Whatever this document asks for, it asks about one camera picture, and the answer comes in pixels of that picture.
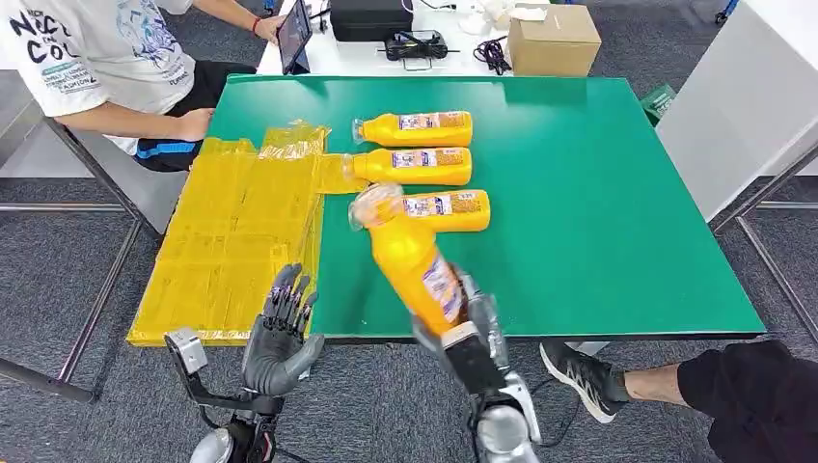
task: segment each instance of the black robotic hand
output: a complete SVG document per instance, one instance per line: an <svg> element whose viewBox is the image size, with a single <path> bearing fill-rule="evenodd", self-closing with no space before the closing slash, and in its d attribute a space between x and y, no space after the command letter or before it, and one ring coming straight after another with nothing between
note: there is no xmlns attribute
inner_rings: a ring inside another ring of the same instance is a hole
<svg viewBox="0 0 818 463"><path fill-rule="evenodd" d="M244 350L244 386L262 395L290 392L324 346L323 335L304 340L317 294L304 300L310 277L298 279L300 273L301 264L295 263L286 265L276 276Z"/></svg>

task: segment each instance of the cardboard box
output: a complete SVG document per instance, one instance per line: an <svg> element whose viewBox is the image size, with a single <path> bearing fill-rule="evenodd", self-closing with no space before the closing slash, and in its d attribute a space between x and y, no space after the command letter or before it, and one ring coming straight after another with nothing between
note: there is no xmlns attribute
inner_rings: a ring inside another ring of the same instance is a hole
<svg viewBox="0 0 818 463"><path fill-rule="evenodd" d="M514 75L587 76L602 40L586 6L546 10L544 21L511 19L508 53Z"/></svg>

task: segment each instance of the green object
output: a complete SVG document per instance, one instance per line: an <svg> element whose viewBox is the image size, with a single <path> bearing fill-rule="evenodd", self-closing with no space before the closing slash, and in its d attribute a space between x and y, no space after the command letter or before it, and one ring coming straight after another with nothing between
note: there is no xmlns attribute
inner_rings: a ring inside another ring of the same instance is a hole
<svg viewBox="0 0 818 463"><path fill-rule="evenodd" d="M353 119L461 109L475 124L468 188L488 191L491 225L438 244L497 296L507 335L765 331L623 79L233 76L209 135L259 146L266 127L302 119L332 127L328 151L364 152ZM312 329L409 337L368 233L349 227L352 199L326 198Z"/></svg>
<svg viewBox="0 0 818 463"><path fill-rule="evenodd" d="M641 107L651 125L655 127L659 123L659 119L665 115L674 98L676 98L676 92L670 85L665 84L641 99Z"/></svg>

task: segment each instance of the bottle label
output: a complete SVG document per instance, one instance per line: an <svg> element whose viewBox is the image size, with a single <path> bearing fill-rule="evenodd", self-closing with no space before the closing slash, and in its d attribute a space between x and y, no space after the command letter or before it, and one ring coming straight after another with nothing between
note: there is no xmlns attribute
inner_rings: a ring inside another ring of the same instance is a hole
<svg viewBox="0 0 818 463"><path fill-rule="evenodd" d="M423 285L426 286L429 295L440 303L446 321L453 322L460 313L463 294L460 291L457 277L454 276L451 267L440 254L435 257L429 269L423 274Z"/></svg>
<svg viewBox="0 0 818 463"><path fill-rule="evenodd" d="M392 152L392 167L436 167L453 166L463 163L460 150L444 148L441 150L403 150Z"/></svg>
<svg viewBox="0 0 818 463"><path fill-rule="evenodd" d="M476 193L454 193L404 198L403 210L409 217L428 217L430 215L480 212L482 207Z"/></svg>
<svg viewBox="0 0 818 463"><path fill-rule="evenodd" d="M466 115L463 113L463 111L449 111L448 113L407 114L397 117L397 127L400 130L415 130L418 128L463 127L465 125Z"/></svg>

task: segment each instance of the black device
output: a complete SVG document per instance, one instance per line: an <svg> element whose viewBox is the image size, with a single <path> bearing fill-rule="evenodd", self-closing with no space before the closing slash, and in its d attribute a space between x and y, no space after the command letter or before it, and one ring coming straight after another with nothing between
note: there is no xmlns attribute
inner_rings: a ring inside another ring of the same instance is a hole
<svg viewBox="0 0 818 463"><path fill-rule="evenodd" d="M313 28L310 24L310 16L307 14L307 6L304 0L296 0L292 10L276 31L282 58L282 74L310 72L310 63L307 61L304 47L307 46L312 36Z"/></svg>
<svg viewBox="0 0 818 463"><path fill-rule="evenodd" d="M385 41L412 30L412 0L332 0L337 41Z"/></svg>

